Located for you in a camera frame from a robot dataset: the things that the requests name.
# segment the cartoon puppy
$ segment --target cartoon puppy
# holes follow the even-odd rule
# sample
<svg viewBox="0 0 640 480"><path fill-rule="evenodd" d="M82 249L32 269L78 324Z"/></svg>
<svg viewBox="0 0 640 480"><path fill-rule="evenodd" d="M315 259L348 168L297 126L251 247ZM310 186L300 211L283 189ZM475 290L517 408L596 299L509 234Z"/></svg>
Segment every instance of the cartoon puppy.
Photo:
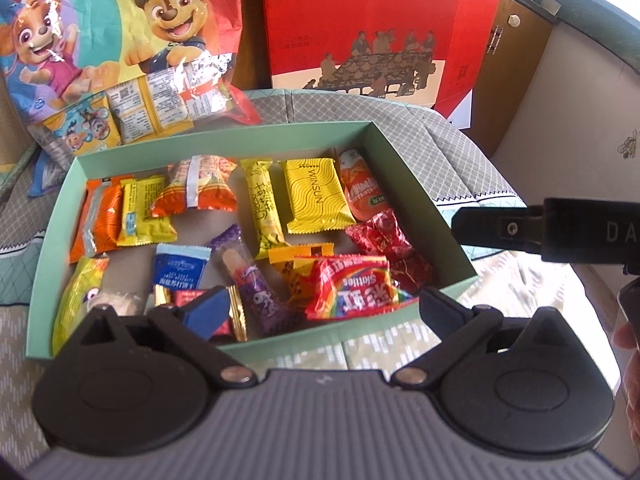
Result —
<svg viewBox="0 0 640 480"><path fill-rule="evenodd" d="M153 34L169 44L154 53L149 43L136 42L125 56L127 65L138 65L148 74L193 61L206 50L201 34L208 12L203 0L134 1L145 11Z"/></svg>
<svg viewBox="0 0 640 480"><path fill-rule="evenodd" d="M60 109L117 83L120 66L105 61L100 66L78 68L73 52L78 41L78 26L67 27L66 38L60 7L62 0L27 0L11 25L0 25L0 56L15 53L26 66L20 81L48 85L56 99L50 106Z"/></svg>

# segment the blue snack wrapper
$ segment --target blue snack wrapper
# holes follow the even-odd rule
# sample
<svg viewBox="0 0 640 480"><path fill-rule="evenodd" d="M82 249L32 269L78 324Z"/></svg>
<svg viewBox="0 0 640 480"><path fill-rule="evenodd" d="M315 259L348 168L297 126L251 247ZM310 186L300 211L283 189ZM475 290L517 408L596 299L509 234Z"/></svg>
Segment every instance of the blue snack wrapper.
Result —
<svg viewBox="0 0 640 480"><path fill-rule="evenodd" d="M198 288L210 256L208 247L158 244L154 283L170 290Z"/></svg>

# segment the finger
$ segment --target finger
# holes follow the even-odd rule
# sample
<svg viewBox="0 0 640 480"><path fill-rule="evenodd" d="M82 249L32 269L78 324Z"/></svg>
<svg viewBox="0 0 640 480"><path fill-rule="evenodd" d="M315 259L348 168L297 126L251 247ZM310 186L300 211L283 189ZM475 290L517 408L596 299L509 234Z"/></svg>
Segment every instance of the finger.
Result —
<svg viewBox="0 0 640 480"><path fill-rule="evenodd" d="M636 342L634 330L631 328L631 323L625 323L617 329L611 337L611 342L618 348L629 350L636 348L638 343Z"/></svg>

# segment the ribbed surface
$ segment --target ribbed surface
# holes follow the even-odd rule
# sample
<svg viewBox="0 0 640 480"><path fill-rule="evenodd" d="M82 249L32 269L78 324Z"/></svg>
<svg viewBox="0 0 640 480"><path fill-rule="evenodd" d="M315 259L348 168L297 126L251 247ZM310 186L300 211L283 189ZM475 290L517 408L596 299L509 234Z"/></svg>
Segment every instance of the ribbed surface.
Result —
<svg viewBox="0 0 640 480"><path fill-rule="evenodd" d="M608 480L594 453L525 462L479 449L449 429L423 394L377 371L276 370L227 392L206 420L164 449L95 458L54 450L31 480Z"/></svg>

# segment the white wall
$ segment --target white wall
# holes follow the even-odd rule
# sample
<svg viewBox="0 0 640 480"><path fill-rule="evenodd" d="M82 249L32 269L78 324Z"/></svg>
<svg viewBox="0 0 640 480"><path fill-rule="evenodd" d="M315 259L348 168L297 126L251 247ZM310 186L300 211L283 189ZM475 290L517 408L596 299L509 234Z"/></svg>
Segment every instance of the white wall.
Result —
<svg viewBox="0 0 640 480"><path fill-rule="evenodd" d="M636 158L618 147L638 130L640 76L574 28L554 28L492 162L527 204L547 196L640 202ZM619 266L595 266L614 293Z"/></svg>

